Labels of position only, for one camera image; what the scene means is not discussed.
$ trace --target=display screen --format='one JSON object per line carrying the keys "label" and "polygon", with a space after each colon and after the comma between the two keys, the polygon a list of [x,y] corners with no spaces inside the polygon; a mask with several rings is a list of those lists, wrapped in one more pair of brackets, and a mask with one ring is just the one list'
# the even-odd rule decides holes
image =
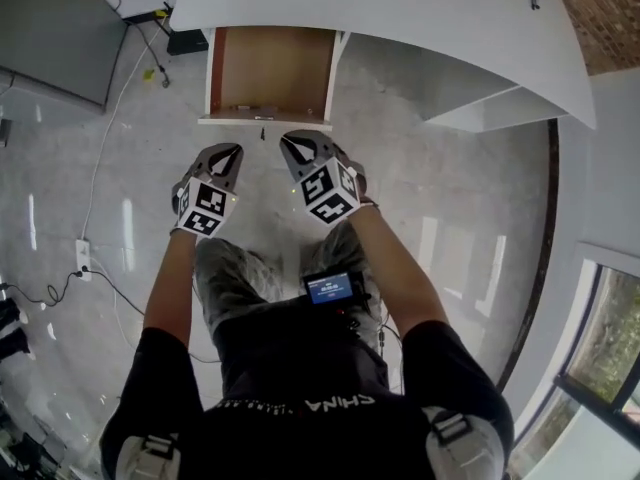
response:
{"label": "display screen", "polygon": [[307,289],[314,304],[323,304],[353,295],[349,274],[336,274],[307,282]]}

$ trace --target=gray shorts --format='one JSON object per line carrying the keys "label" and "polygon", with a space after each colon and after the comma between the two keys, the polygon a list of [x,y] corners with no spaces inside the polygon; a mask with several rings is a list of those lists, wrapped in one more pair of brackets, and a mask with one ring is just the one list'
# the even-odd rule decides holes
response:
{"label": "gray shorts", "polygon": [[[360,338],[377,350],[380,292],[358,237],[347,221],[334,227],[307,258],[301,259],[300,279],[331,268],[362,273],[365,291],[370,295],[369,311],[356,307],[351,308],[350,313],[359,323]],[[258,255],[220,238],[198,244],[195,276],[212,339],[218,325],[225,320],[295,303],[295,299],[282,300],[282,275],[277,269],[267,266]]]}

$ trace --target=window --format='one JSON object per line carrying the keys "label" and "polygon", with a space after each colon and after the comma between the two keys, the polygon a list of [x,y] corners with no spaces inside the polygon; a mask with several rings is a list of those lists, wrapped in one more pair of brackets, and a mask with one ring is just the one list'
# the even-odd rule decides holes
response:
{"label": "window", "polygon": [[640,260],[581,245],[586,307],[550,393],[516,442],[514,480],[640,478]]}
{"label": "window", "polygon": [[640,279],[602,268],[596,288],[568,374],[613,402],[640,352]]}
{"label": "window", "polygon": [[640,382],[636,384],[636,389],[633,390],[631,397],[624,404],[622,412],[636,425],[640,425]]}
{"label": "window", "polygon": [[580,404],[556,389],[536,424],[520,440],[509,460],[512,480],[522,480],[551,450],[580,409]]}

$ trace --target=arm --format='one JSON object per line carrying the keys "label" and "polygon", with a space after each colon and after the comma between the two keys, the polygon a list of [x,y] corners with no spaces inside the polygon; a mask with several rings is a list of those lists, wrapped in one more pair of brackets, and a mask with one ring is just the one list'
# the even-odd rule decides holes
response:
{"label": "arm", "polygon": [[177,229],[171,234],[151,290],[143,328],[161,329],[189,348],[191,288],[196,236]]}
{"label": "arm", "polygon": [[416,325],[430,320],[448,323],[435,288],[372,206],[363,206],[349,217],[364,254],[371,265],[389,314],[404,336]]}

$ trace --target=white desk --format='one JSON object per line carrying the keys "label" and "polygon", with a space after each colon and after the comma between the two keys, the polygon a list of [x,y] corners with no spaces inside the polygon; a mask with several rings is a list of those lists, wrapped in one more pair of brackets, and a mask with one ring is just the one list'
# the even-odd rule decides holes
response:
{"label": "white desk", "polygon": [[530,0],[178,0],[171,27],[313,27],[409,43],[425,49],[426,120],[483,131],[570,114],[595,128],[564,4],[539,3],[532,10]]}

